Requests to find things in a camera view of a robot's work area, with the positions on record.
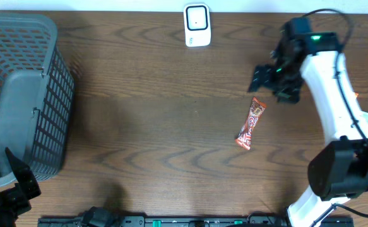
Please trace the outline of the red patterned packet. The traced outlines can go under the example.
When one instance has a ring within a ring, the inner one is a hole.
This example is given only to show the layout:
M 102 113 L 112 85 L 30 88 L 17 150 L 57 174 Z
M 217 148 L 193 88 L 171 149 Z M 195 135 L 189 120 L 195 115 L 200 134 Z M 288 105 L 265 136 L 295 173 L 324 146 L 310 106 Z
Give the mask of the red patterned packet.
M 247 119 L 244 122 L 235 142 L 246 150 L 251 149 L 252 132 L 259 121 L 260 116 L 266 109 L 266 104 L 259 101 L 256 97 L 252 99 L 251 106 L 248 111 Z

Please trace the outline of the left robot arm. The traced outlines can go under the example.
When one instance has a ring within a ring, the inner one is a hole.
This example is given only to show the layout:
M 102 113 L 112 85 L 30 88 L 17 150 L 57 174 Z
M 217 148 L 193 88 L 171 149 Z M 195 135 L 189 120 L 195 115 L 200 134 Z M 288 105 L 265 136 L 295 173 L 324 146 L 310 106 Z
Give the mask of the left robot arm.
M 30 200 L 41 194 L 39 184 L 30 167 L 18 159 L 9 148 L 5 149 L 12 172 L 17 182 L 15 186 L 0 190 L 0 226 L 15 226 L 20 215 L 31 210 Z M 108 210 L 92 207 L 75 218 L 42 218 L 39 226 L 105 226 L 120 227 L 123 218 Z

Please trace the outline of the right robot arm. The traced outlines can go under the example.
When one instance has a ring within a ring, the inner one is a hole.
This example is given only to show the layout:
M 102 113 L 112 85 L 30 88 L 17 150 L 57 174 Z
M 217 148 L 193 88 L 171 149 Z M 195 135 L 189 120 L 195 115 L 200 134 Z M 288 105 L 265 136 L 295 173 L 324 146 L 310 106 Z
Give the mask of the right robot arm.
M 307 16 L 281 30 L 272 65 L 255 68 L 249 91 L 264 86 L 281 102 L 297 103 L 306 84 L 321 120 L 324 149 L 309 163 L 309 185 L 288 206 L 288 226 L 319 226 L 337 208 L 368 192 L 368 123 L 350 84 L 344 42 L 334 32 L 315 33 Z

